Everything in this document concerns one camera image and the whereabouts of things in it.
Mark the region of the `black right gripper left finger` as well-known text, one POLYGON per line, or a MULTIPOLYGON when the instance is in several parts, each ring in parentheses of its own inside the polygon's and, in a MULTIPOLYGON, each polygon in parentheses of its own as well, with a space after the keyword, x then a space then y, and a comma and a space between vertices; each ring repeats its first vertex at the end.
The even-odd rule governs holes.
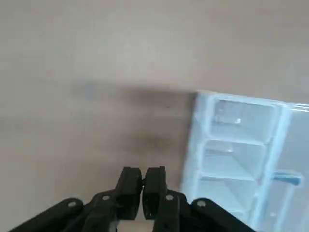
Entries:
POLYGON ((135 220, 142 191, 139 168, 124 167, 116 187, 88 203, 66 198, 21 223, 14 232, 116 232, 121 220, 135 220))

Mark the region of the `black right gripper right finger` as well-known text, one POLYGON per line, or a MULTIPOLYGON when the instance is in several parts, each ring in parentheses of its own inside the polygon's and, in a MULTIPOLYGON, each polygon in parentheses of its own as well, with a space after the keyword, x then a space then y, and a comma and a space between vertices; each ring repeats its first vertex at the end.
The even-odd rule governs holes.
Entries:
POLYGON ((210 199, 191 203, 168 189, 164 166, 149 168, 144 178, 143 213, 154 232, 253 232, 254 230, 210 199))

